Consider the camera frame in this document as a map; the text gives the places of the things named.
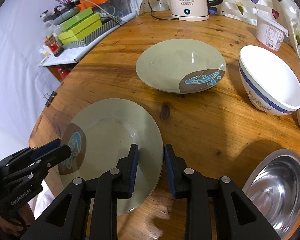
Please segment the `person's left hand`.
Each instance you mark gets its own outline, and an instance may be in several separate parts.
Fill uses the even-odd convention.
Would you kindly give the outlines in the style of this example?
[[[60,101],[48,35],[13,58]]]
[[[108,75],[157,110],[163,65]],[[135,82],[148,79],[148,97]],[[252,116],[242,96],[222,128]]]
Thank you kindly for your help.
[[[35,217],[28,203],[17,211],[15,218],[5,219],[0,216],[2,230],[9,235],[18,237],[21,237],[34,222]]]

